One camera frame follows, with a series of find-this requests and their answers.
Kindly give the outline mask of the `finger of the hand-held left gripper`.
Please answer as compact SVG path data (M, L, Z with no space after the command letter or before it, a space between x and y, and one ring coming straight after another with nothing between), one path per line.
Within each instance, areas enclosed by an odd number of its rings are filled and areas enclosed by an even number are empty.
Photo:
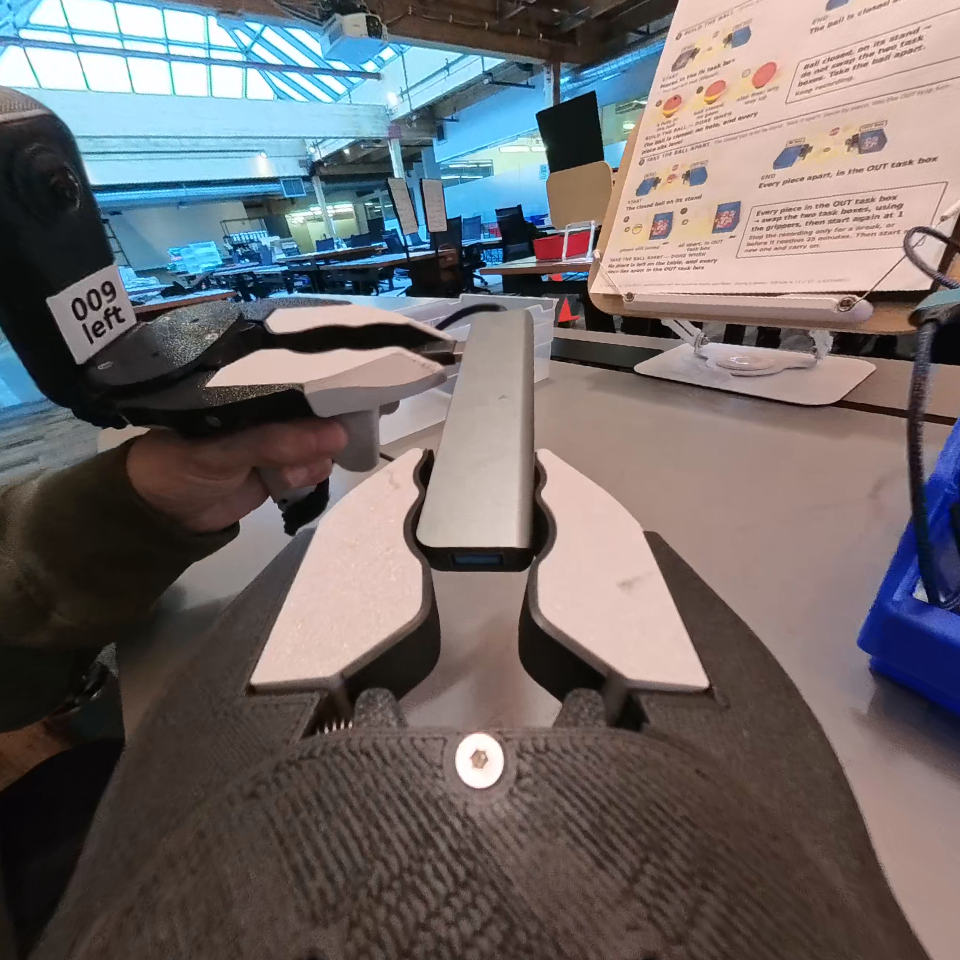
M379 462L381 410L442 385L452 359L427 359L399 347L302 354L264 349L217 371L209 389L288 386L317 416L337 421L346 445L337 464L356 474Z
M265 349L295 354L398 348L427 359L458 358L458 341L401 313L363 305L292 305L265 319Z

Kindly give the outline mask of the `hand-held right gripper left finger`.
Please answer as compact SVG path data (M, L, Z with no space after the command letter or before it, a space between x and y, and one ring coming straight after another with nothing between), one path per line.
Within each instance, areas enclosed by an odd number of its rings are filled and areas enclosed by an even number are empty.
M381 688L402 698L437 666L439 611L414 526L433 454L412 449L320 519L249 678L257 694Z

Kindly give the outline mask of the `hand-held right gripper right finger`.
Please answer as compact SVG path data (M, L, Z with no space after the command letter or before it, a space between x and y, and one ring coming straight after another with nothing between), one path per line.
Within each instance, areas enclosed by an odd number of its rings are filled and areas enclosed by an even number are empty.
M642 524L592 479L535 452L536 547L521 664L555 699L701 694L710 680Z

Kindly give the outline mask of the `usb hub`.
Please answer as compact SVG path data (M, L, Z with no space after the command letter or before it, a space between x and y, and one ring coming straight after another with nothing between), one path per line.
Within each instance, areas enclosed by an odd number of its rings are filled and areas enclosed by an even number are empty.
M436 571L512 572L533 559L534 318L471 320L415 527Z

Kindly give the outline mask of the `blue plastic bin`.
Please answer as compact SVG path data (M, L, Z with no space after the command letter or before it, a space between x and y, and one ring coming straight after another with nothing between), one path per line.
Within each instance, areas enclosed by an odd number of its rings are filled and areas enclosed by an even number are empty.
M921 581L908 524L858 635L870 668L959 714L959 424L926 484L931 546L942 606Z

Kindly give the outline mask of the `person's left forearm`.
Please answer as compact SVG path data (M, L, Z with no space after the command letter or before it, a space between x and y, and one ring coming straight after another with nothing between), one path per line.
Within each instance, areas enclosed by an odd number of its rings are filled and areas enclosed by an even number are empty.
M76 694L239 522L192 532L149 506L127 473L134 442L2 487L1 730L31 726Z

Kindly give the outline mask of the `grey desk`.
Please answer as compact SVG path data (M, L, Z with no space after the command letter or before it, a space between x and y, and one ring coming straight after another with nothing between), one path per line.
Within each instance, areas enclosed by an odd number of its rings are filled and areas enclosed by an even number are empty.
M958 721L873 675L859 628L905 529L909 365L800 407L554 360L535 441L616 498L741 618L831 741L894 894L932 958L958 958ZM128 735L223 607L291 543L268 503L168 591L118 654ZM413 724L546 724L517 652L520 574L435 577L438 666Z

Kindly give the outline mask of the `person's left hand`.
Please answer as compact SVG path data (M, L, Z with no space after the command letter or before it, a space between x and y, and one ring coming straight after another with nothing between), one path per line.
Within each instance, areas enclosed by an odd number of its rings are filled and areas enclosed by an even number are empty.
M348 441L333 419L309 417L215 438L150 430L126 453L138 497L192 533L222 531L273 496L314 488L330 477Z

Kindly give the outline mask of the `wooden table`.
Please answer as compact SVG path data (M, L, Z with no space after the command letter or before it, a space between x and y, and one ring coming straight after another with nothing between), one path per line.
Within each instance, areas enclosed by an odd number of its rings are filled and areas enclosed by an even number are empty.
M480 277L499 277L506 296L553 298L573 295L586 297L588 259L538 260L535 257L501 262L478 270Z

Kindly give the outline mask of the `black office chair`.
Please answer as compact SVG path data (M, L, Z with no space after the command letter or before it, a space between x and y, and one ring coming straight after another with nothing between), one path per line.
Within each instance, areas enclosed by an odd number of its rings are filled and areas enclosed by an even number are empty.
M516 204L498 207L495 217L501 241L502 262L533 258L536 230L534 225L525 219L522 206Z

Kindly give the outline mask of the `clear plastic tub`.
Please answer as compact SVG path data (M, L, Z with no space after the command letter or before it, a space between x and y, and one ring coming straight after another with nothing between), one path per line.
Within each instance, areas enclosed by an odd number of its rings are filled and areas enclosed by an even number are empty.
M503 306L526 310L533 320L534 382L546 380L550 374L550 355L554 340L558 300L553 297L530 297L501 294L462 294L457 298L380 296L376 305L436 327L441 320L468 306ZM450 368L447 379L438 388L403 399L391 414L381 417L381 447L386 448L412 434L441 424L447 416L460 366Z

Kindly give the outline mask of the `rounded wooden board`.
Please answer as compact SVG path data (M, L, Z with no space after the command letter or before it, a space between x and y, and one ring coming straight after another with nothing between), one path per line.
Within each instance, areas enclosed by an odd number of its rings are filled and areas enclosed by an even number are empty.
M600 226L614 188L614 172L605 160L552 172L546 178L549 218L553 229L578 224Z

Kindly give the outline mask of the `white ceiling-mounted unit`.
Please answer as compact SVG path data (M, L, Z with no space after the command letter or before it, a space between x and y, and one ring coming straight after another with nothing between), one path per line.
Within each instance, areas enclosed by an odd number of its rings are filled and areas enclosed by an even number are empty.
M334 13L320 27L320 51L325 62L362 65L389 45L381 18L369 11Z

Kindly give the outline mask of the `white document stand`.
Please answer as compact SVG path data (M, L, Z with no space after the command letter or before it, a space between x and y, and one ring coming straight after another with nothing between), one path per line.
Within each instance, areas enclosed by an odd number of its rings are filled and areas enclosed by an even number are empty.
M843 400L874 372L868 361L831 357L833 331L869 320L870 303L856 294L667 294L628 292L622 315L660 320L681 345L635 365L645 378L798 406ZM810 350L714 342L697 323L742 321L749 327L806 330Z

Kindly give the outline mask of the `black monitor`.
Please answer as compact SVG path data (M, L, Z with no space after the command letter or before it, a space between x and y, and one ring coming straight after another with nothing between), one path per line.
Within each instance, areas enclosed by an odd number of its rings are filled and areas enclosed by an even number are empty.
M605 161L594 91L542 109L535 118L550 174Z

